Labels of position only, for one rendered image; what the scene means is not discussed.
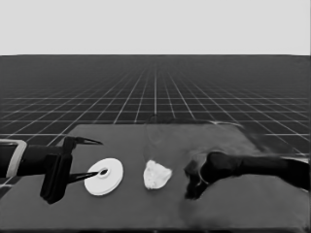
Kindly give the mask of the large thick white disc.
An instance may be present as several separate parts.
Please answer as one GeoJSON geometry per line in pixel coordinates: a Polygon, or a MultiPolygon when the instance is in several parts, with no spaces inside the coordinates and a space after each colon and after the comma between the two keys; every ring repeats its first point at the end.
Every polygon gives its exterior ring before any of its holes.
{"type": "Polygon", "coordinates": [[[95,196],[106,195],[114,191],[122,181],[123,166],[116,158],[104,158],[94,163],[88,170],[96,175],[85,179],[86,190],[95,196]]]}

